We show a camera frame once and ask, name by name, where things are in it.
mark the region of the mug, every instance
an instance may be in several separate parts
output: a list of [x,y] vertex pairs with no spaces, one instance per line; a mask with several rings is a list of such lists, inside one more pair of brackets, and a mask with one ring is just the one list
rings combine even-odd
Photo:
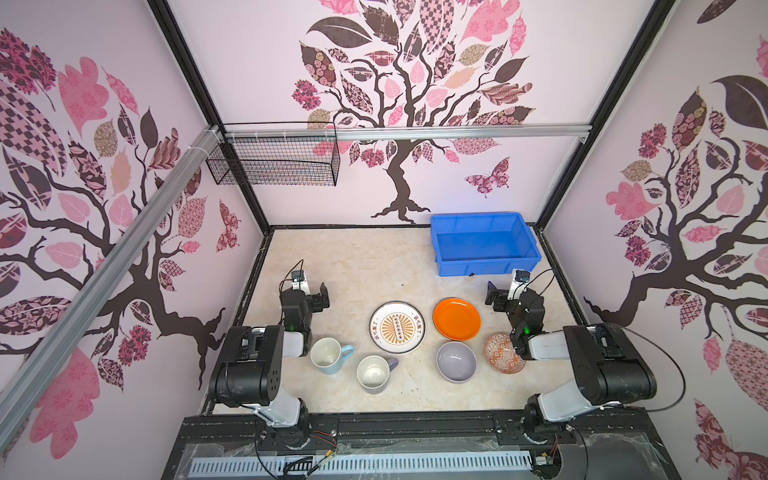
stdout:
[[320,372],[326,375],[333,375],[341,370],[344,360],[355,352],[355,347],[351,345],[341,346],[336,339],[327,336],[324,339],[317,340],[310,350],[310,360],[315,364]]
[[397,363],[397,359],[387,361],[378,355],[367,356],[357,366],[357,381],[366,392],[381,393],[389,380],[389,372],[397,367]]

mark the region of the white plate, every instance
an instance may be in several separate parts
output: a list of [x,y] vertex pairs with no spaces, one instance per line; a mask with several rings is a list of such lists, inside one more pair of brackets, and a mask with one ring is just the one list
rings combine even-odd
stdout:
[[371,317],[368,331],[373,342],[388,353],[410,352],[424,339],[422,314],[405,302],[381,305]]

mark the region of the purple bowl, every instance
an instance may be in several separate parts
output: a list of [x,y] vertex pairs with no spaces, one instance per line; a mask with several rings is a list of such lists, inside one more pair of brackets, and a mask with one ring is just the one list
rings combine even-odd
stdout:
[[451,383],[468,382],[478,368],[475,353],[461,342],[448,342],[437,351],[437,370]]

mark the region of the black metal frame post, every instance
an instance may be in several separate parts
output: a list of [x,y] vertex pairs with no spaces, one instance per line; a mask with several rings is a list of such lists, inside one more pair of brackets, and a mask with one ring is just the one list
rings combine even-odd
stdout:
[[630,46],[627,55],[624,56],[624,61],[621,62],[621,66],[616,72],[616,75],[611,82],[611,86],[608,87],[608,90],[605,92],[605,96],[603,96],[603,99],[598,106],[598,110],[592,118],[592,130],[590,131],[587,140],[576,148],[567,167],[560,176],[557,186],[555,186],[552,194],[547,199],[547,203],[544,205],[541,216],[536,222],[536,228],[542,232],[542,235],[544,228],[552,219],[558,205],[568,191],[568,188],[571,186],[571,182],[576,177],[579,168],[581,168],[581,165],[591,151],[594,142],[598,139],[603,127],[605,127],[608,118],[616,107],[616,103],[619,102],[621,95],[629,85],[634,72],[637,70],[637,67],[640,66],[643,57],[654,43],[657,33],[661,30],[662,25],[664,25],[664,22],[667,20],[667,16],[676,1],[677,0],[656,0],[650,8],[648,16],[645,18],[645,22],[643,22],[640,31],[632,42],[632,46]]
[[[184,40],[184,36],[181,34],[179,24],[176,22],[174,13],[170,9],[167,0],[147,0],[150,9],[157,20],[157,25],[165,36],[165,40],[168,42],[170,50],[174,53],[176,62],[181,68],[181,72],[184,74],[184,78],[187,79],[187,83],[192,90],[197,105],[200,107],[200,111],[203,112],[205,120],[212,125],[219,127],[219,131],[222,135],[226,135],[227,129],[221,120],[214,100],[208,92],[208,88],[205,86],[200,70],[197,68],[192,53],[190,52],[187,42]],[[240,190],[243,192],[245,201],[250,208],[253,218],[259,225],[261,232],[264,236],[270,232],[270,223],[266,219],[264,210],[259,205],[259,200],[256,198],[256,194],[253,192],[253,188],[250,186],[246,179],[243,166],[240,164],[240,160],[237,157],[237,153],[232,146],[224,138],[224,142],[221,144],[221,148],[228,159],[232,159],[230,162],[230,168],[237,180],[237,184],[240,186]]]

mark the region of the black wire basket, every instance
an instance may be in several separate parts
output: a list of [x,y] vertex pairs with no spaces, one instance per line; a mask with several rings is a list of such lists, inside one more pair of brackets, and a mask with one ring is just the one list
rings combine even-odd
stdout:
[[306,121],[260,122],[253,125],[288,123],[308,125],[310,130],[292,136],[290,132],[272,127],[253,134],[228,136],[226,143],[219,144],[207,159],[216,183],[237,184],[237,178],[244,177],[251,185],[335,187],[341,163],[336,127],[329,122]]

